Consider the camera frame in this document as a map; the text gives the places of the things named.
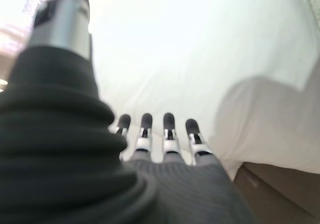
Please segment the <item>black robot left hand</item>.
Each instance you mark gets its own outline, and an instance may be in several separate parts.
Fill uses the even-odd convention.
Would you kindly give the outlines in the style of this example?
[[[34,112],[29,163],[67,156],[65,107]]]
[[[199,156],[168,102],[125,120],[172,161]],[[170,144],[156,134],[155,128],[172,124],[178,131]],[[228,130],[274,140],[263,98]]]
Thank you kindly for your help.
[[[99,99],[89,0],[47,0],[0,99],[1,223],[254,223],[223,166],[186,123],[193,165],[181,156],[172,114],[163,160],[151,160],[152,116],[132,157],[125,115],[115,133]]]

